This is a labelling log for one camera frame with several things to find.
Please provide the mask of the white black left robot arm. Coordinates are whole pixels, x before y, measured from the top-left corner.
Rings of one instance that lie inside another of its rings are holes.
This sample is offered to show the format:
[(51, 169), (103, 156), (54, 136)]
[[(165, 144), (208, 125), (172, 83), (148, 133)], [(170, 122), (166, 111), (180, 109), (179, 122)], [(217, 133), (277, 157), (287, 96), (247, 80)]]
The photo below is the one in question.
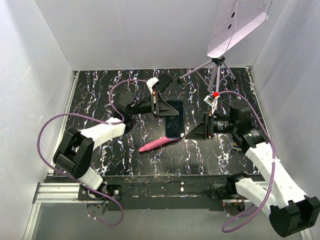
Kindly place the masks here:
[(89, 194), (95, 200), (106, 196), (103, 178), (91, 167), (93, 151), (100, 145), (120, 137), (133, 128), (133, 116), (153, 114), (156, 117), (176, 117), (181, 111), (165, 101), (158, 91), (137, 100), (133, 92), (120, 94), (116, 105), (118, 112), (106, 122), (83, 129), (69, 129), (59, 144), (53, 162), (74, 179), (89, 187)]

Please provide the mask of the blue smartphone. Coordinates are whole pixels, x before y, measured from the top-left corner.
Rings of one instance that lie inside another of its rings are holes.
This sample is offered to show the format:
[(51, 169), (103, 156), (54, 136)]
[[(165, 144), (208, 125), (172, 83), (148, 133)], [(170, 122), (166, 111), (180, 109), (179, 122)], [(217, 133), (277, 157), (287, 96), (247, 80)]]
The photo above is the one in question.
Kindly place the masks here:
[(165, 136), (170, 139), (185, 136), (185, 110), (181, 100), (169, 100), (168, 104), (179, 111), (179, 115), (165, 117)]

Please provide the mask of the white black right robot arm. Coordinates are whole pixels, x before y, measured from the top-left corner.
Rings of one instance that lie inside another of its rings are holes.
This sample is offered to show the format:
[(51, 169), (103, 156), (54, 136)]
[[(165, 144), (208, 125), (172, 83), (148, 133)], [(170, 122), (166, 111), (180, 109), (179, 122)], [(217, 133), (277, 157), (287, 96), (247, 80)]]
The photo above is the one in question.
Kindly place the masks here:
[(250, 217), (263, 212), (283, 238), (313, 227), (320, 214), (320, 200), (308, 196), (290, 177), (263, 129), (253, 125), (252, 113), (247, 102), (235, 99), (230, 104), (229, 116), (206, 112), (185, 137), (208, 140), (213, 134), (231, 134), (233, 142), (268, 182), (268, 188), (259, 186), (246, 173), (237, 173), (227, 178), (227, 195), (232, 199), (240, 196), (248, 199), (257, 207)]

